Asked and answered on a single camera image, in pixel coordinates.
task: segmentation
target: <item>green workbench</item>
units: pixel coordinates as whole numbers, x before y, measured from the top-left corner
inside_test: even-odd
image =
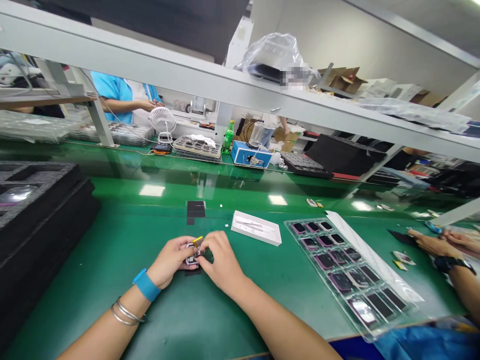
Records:
[[[328,340],[358,335],[318,277],[284,220],[323,216],[306,198],[342,215],[387,261],[404,251],[417,263],[403,279],[424,299],[404,325],[464,314],[455,292],[427,255],[396,241],[387,229],[424,233],[426,210],[444,212],[463,201],[451,195],[321,180],[131,149],[64,143],[0,143],[1,160],[70,161],[90,176],[102,202],[98,217],[24,324],[6,359],[53,359],[80,336],[132,278],[148,267],[165,242],[181,235],[225,230],[245,272],[279,303]],[[187,225],[186,203],[205,200],[206,217]],[[382,203],[394,212],[379,210]],[[230,231],[235,210],[278,223],[282,245]],[[147,313],[125,359],[233,359],[267,351],[242,310],[203,271],[178,272]]]

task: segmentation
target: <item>blue device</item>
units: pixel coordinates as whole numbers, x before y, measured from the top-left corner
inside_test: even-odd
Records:
[[[258,164],[250,163],[250,160],[254,156],[258,159]],[[234,164],[266,169],[269,167],[272,153],[270,151],[249,148],[246,142],[235,140],[231,148],[231,158]]]

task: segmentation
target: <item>blue sleeve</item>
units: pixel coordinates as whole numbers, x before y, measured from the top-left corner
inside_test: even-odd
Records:
[[[91,72],[91,77],[100,96],[107,99],[120,100],[120,92],[117,84],[118,77],[96,71]]]
[[[148,86],[150,87],[150,93],[151,93],[152,99],[162,103],[162,99],[160,98],[159,93],[157,92],[157,88],[153,85],[148,85]]]

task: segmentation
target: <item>smartwatch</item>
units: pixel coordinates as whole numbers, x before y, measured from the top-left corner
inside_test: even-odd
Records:
[[[464,268],[470,269],[470,271],[474,274],[477,275],[476,271],[470,265],[468,262],[462,259],[457,259],[455,257],[451,256],[438,256],[435,261],[435,266],[436,269],[442,273],[448,274],[448,272],[454,267],[454,266],[462,266]]]
[[[147,269],[144,268],[140,273],[132,281],[132,284],[136,284],[136,286],[140,289],[143,296],[146,299],[153,303],[157,296],[160,294],[160,289],[155,286],[153,281],[147,275]]]

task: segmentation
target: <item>hand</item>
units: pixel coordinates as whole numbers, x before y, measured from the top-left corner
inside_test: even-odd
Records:
[[[151,112],[153,109],[157,108],[158,106],[155,102],[150,100],[138,100],[138,108],[143,109],[146,112]]]
[[[146,274],[160,289],[165,289],[178,269],[195,270],[198,265],[188,266],[185,259],[197,253],[196,247],[188,247],[195,238],[193,236],[180,236],[169,240],[158,254],[156,260],[147,270]]]
[[[213,264],[203,256],[197,257],[196,260],[215,285],[229,297],[232,297],[234,292],[238,291],[248,278],[235,258],[225,231],[210,232],[201,243],[200,252],[203,252],[206,248],[209,248],[213,254]]]
[[[480,242],[473,240],[468,235],[462,234],[460,232],[443,230],[443,233],[439,237],[442,240],[447,240],[449,243],[462,245],[470,251],[480,254]]]
[[[446,241],[423,235],[421,232],[412,229],[408,230],[408,234],[415,237],[416,243],[420,249],[433,256],[447,256],[455,259],[463,259],[462,252]]]

